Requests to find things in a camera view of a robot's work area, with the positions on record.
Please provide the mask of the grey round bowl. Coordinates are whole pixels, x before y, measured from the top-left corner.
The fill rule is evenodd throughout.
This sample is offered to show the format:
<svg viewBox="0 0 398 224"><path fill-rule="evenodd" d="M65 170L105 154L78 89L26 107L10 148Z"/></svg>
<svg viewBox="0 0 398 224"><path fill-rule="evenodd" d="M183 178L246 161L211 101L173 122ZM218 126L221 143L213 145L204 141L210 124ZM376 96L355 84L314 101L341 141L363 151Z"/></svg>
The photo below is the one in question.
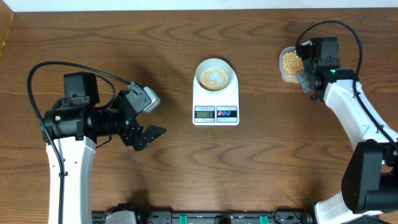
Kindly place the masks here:
<svg viewBox="0 0 398 224"><path fill-rule="evenodd" d="M205 70L212 69L212 68L218 68L227 74L228 84L224 89L219 90L219 91L209 91L209 90L206 90L205 88L203 88L202 85L200 84L200 77L201 77L202 73ZM236 76L233 68L226 61L219 59L219 58L209 58L209 59L202 61L202 63L199 64L199 66L197 67L197 69L195 71L195 78L194 78L193 82L194 82L195 87L198 90L204 90L209 93L218 93L218 92L227 91L227 90L233 91L237 85L237 76Z"/></svg>

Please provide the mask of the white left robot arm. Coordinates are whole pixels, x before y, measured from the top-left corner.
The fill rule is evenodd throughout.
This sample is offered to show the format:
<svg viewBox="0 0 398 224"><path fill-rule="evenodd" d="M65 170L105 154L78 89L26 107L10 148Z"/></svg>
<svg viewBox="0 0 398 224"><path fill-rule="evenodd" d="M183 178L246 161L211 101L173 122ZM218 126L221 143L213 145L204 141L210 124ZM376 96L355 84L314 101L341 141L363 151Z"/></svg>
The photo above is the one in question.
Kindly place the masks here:
<svg viewBox="0 0 398 224"><path fill-rule="evenodd" d="M141 151L166 132L154 125L144 128L136 120L160 104L152 89L131 82L110 104L99 107L97 79L88 72L64 75L65 97L45 113L49 223L92 223L91 171L98 137L118 135L125 146Z"/></svg>

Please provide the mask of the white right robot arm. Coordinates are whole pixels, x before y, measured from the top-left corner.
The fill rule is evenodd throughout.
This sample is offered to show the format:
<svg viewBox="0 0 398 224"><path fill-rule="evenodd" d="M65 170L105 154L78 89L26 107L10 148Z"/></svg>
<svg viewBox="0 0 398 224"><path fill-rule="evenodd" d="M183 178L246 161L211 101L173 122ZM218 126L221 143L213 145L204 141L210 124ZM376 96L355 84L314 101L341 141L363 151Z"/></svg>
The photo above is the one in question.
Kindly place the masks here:
<svg viewBox="0 0 398 224"><path fill-rule="evenodd" d="M355 72L340 68L336 37L295 47L304 70L297 78L338 118L353 147L341 190L318 202L307 223L358 223L397 210L397 132L378 115Z"/></svg>

